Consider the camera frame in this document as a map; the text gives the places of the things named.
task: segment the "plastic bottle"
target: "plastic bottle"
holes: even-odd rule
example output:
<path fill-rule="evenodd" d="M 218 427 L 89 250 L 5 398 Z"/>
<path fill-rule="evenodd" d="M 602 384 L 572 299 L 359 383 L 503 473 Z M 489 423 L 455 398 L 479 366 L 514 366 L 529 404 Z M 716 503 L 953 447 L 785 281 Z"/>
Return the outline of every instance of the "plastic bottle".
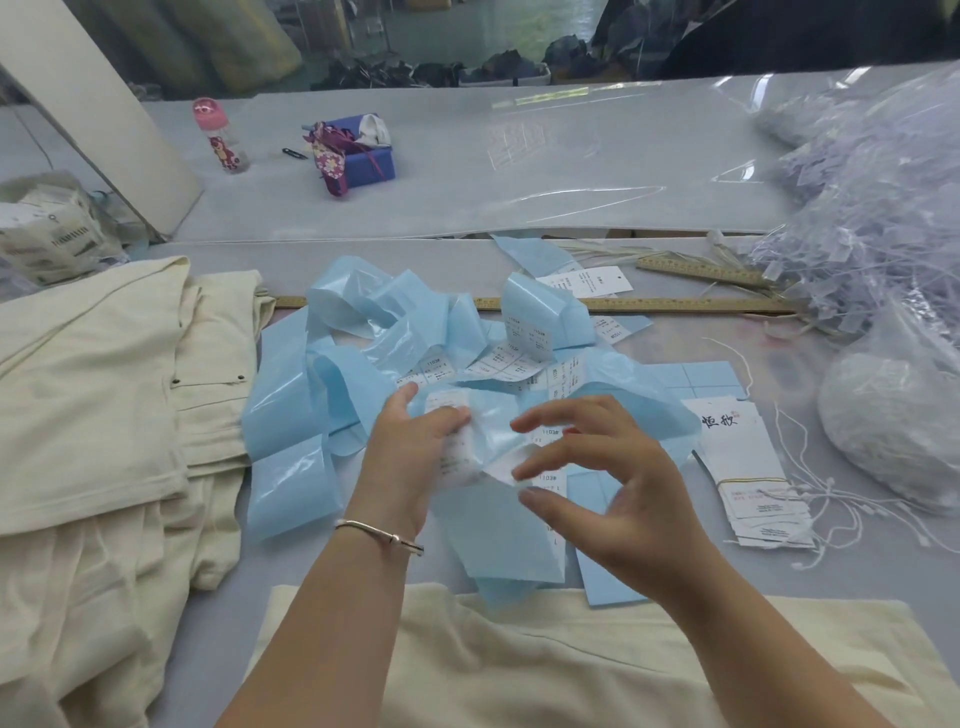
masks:
<path fill-rule="evenodd" d="M 210 140 L 213 153 L 225 172 L 233 175 L 250 167 L 247 153 L 233 134 L 227 114 L 220 104 L 205 97 L 197 99 L 193 102 L 193 118 Z"/>

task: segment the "left hand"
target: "left hand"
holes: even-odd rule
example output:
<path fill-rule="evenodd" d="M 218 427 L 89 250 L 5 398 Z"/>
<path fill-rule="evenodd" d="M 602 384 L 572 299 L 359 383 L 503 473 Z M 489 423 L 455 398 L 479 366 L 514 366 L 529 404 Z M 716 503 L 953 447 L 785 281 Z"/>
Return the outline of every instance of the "left hand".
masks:
<path fill-rule="evenodd" d="M 417 389 L 413 382 L 404 384 L 383 405 L 344 514 L 411 540 L 426 522 L 444 439 L 470 420 L 465 407 L 439 407 L 410 417 L 407 404 Z"/>

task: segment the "silver bracelet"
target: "silver bracelet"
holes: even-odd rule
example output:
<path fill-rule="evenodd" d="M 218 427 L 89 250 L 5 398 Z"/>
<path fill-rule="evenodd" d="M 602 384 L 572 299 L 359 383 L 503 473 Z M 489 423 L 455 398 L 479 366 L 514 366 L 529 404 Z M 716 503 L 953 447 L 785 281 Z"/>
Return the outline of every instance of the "silver bracelet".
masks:
<path fill-rule="evenodd" d="M 386 531 L 381 531 L 379 528 L 374 528 L 368 523 L 361 523 L 360 521 L 347 521 L 345 519 L 339 519 L 333 525 L 333 530 L 340 528 L 341 526 L 349 526 L 350 528 L 358 528 L 361 531 L 369 533 L 376 539 L 386 541 L 391 546 L 403 546 L 410 553 L 416 554 L 418 556 L 423 555 L 423 546 L 420 544 L 415 544 L 412 541 L 407 541 L 404 538 L 397 536 L 396 533 L 387 533 Z"/>

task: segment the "printed label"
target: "printed label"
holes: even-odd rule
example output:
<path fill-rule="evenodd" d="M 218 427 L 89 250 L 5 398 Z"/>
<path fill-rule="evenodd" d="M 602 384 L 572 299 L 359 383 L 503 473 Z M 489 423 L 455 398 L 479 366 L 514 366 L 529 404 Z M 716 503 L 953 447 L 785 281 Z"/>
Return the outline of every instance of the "printed label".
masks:
<path fill-rule="evenodd" d="M 540 372 L 546 362 L 524 353 L 512 343 L 498 344 L 493 350 L 464 369 L 464 374 L 483 379 L 520 382 Z"/>

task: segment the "garment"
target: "garment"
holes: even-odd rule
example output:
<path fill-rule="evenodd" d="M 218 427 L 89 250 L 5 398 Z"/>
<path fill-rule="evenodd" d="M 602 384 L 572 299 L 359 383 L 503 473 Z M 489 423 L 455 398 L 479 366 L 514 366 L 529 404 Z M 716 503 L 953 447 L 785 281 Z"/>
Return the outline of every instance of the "garment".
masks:
<path fill-rule="evenodd" d="M 256 272 L 187 272 L 132 263 L 0 310 L 0 725 L 61 728 L 61 700 L 73 728 L 146 726 L 191 581 L 237 562 L 274 301 Z"/>
<path fill-rule="evenodd" d="M 0 306 L 0 421 L 16 423 L 0 430 L 0 535 L 182 487 L 168 395 L 187 270 L 130 263 Z"/>
<path fill-rule="evenodd" d="M 275 587 L 255 664 L 296 594 Z M 771 602 L 896 725 L 947 728 L 960 689 L 899 602 Z M 696 654 L 655 604 L 591 610 L 544 590 L 491 613 L 477 595 L 408 586 L 380 725 L 727 728 Z"/>

